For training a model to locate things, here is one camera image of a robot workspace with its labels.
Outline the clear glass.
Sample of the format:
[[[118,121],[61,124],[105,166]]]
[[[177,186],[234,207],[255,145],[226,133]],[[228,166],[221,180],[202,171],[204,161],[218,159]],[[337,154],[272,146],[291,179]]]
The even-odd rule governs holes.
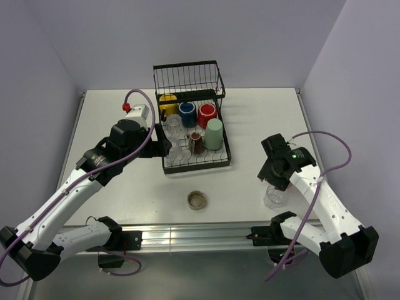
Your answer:
[[[179,141],[179,139],[175,138],[175,137],[171,137],[169,139],[170,143],[171,143],[171,148],[169,150],[169,154],[167,156],[167,160],[170,163],[174,163],[176,161],[179,161],[182,156],[183,156],[183,150],[181,148],[181,143]]]
[[[166,118],[166,130],[171,135],[179,135],[182,131],[183,122],[178,114],[171,114]]]
[[[288,201],[288,195],[269,185],[263,198],[264,204],[270,209],[277,209],[284,206]]]

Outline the black metal mug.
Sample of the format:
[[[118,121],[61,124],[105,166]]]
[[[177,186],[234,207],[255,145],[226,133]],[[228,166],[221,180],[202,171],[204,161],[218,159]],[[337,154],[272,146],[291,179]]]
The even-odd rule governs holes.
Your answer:
[[[198,132],[187,134],[188,149],[192,154],[200,155],[204,151],[203,137]]]

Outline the yellow ceramic mug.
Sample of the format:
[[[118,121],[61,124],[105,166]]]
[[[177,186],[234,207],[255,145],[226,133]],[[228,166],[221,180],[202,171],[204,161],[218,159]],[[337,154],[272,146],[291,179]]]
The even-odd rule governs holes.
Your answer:
[[[177,97],[174,94],[163,94],[159,98],[160,103],[164,103],[166,101],[175,101],[175,100],[177,100]],[[162,104],[159,106],[159,109],[161,113],[161,121],[166,121],[168,116],[179,113],[177,103]]]

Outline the dark blue mug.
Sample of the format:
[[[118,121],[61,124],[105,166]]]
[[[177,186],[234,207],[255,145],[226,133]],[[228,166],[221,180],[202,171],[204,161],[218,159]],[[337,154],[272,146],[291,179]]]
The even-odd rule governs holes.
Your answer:
[[[178,106],[182,124],[186,128],[195,128],[197,124],[196,106],[191,102],[182,102]]]

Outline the green plastic cup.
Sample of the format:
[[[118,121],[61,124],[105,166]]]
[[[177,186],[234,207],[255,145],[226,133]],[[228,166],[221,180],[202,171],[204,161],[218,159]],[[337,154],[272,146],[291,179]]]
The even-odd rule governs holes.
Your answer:
[[[204,135],[204,146],[208,150],[217,151],[223,145],[223,123],[218,118],[210,119],[207,122]]]

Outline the red mug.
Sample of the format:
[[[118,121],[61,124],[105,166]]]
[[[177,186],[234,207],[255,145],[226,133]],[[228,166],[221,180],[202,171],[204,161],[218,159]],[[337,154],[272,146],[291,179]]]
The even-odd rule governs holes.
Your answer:
[[[211,103],[204,103],[199,106],[197,112],[197,124],[206,129],[207,123],[210,119],[217,118],[217,109],[214,104]]]

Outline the black wire dish rack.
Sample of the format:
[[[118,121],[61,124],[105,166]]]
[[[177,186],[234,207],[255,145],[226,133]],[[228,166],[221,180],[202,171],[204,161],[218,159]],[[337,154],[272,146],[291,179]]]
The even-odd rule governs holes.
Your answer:
[[[222,168],[231,150],[221,113],[226,89],[215,60],[153,67],[161,132],[172,147],[165,174]]]

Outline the small brown glass jar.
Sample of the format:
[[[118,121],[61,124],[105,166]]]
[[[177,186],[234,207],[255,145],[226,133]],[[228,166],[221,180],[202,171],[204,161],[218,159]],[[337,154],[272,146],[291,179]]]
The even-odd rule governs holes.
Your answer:
[[[191,191],[187,195],[187,205],[194,211],[203,209],[206,206],[206,203],[206,195],[201,191]]]

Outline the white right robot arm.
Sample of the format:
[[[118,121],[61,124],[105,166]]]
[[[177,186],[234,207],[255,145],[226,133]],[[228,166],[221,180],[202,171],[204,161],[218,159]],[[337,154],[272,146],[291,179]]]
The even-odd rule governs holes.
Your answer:
[[[258,178],[281,192],[295,187],[309,203],[305,216],[314,212],[322,225],[318,229],[306,218],[286,211],[274,216],[268,226],[252,227],[247,239],[254,246],[288,247],[266,279],[297,258],[291,254],[295,244],[318,255],[324,270],[336,279],[370,263],[379,241],[378,232],[350,213],[325,180],[326,174],[312,154],[305,147],[292,148],[280,133],[261,144],[267,159]]]

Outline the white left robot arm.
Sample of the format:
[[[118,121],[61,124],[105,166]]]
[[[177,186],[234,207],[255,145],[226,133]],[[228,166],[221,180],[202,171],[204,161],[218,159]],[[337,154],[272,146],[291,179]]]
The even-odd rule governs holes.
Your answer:
[[[61,233],[65,222],[125,166],[136,158],[167,156],[171,142],[160,124],[149,129],[122,119],[109,136],[86,151],[65,183],[29,219],[1,229],[1,244],[33,281],[49,276],[60,262],[88,249],[106,251],[123,246],[122,227],[110,217]]]

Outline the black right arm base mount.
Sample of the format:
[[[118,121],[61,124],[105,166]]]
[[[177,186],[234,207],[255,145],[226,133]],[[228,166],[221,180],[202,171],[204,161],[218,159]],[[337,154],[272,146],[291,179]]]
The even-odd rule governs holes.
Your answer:
[[[284,237],[283,233],[275,226],[254,226],[246,239],[252,241],[254,247],[284,246],[283,249],[268,249],[268,256],[273,263],[278,263],[284,256],[291,240]]]

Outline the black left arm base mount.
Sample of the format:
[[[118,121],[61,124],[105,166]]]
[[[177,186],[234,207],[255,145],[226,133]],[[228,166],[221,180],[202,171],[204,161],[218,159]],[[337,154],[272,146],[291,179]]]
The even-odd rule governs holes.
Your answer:
[[[109,252],[127,255],[129,251],[138,251],[142,243],[142,231],[123,231],[122,238],[113,246],[101,246]],[[102,269],[118,269],[123,266],[124,258],[104,252],[97,257],[97,265]]]

